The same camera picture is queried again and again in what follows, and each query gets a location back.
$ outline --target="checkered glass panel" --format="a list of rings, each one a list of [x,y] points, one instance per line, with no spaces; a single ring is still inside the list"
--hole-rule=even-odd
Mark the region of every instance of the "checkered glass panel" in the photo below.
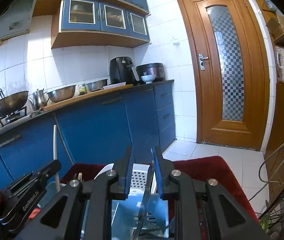
[[[239,40],[229,10],[225,6],[207,9],[217,42],[223,91],[222,119],[242,121],[244,78]]]

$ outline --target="door lock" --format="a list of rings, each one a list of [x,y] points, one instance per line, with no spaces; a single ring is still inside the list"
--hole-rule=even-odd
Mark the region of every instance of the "door lock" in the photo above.
[[[209,57],[203,57],[203,53],[199,53],[199,65],[200,65],[200,70],[205,70],[204,67],[204,59],[208,59]]]

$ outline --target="air fryer handle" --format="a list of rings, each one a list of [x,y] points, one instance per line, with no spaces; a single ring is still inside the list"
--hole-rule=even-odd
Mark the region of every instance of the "air fryer handle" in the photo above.
[[[133,75],[134,75],[134,78],[136,81],[140,81],[140,78],[139,78],[139,75],[138,75],[138,72],[137,72],[137,69],[133,66],[131,67],[132,71],[133,71]]]

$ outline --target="glass cabinet door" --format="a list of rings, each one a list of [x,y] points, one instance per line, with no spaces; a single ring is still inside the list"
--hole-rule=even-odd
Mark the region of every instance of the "glass cabinet door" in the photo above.
[[[64,0],[61,29],[101,30],[98,2]]]
[[[100,11],[102,31],[130,35],[125,9],[100,3]]]
[[[130,35],[149,41],[150,37],[147,30],[145,17],[131,11],[127,11],[127,14],[129,19]]]

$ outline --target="door frame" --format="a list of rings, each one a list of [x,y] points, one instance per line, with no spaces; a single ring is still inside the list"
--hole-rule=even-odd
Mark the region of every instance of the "door frame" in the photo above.
[[[183,18],[185,28],[186,28],[186,34],[187,34],[187,38],[189,40],[189,45],[190,45],[193,72],[194,72],[195,90],[196,90],[195,92],[196,93],[196,108],[197,108],[196,109],[197,110],[196,142],[201,143],[202,142],[202,87],[201,87],[201,80],[200,80],[200,67],[198,64],[197,51],[196,51],[196,46],[195,46],[195,42],[193,38],[194,37],[193,32],[191,29],[191,23],[187,15],[184,2],[183,0],[177,0],[177,1],[179,4],[181,13],[182,13],[182,18]],[[261,52],[262,52],[263,68],[261,69],[260,74],[263,74],[264,76],[265,93],[264,93],[263,126],[266,128],[266,121],[267,121],[267,116],[268,116],[268,111],[269,111],[269,95],[270,95],[270,78],[269,78],[269,66],[268,66],[268,60],[267,60],[267,54],[266,54],[266,47],[264,44],[264,39],[262,36],[260,25],[258,23],[258,20],[255,16],[255,13],[251,7],[249,0],[243,0],[243,2],[248,8],[251,18],[253,20],[255,29],[257,30],[259,45],[260,45]],[[261,132],[261,134],[259,135],[259,140],[258,140],[258,144],[256,147],[256,150],[258,151],[261,149],[262,141],[264,138],[264,133]]]

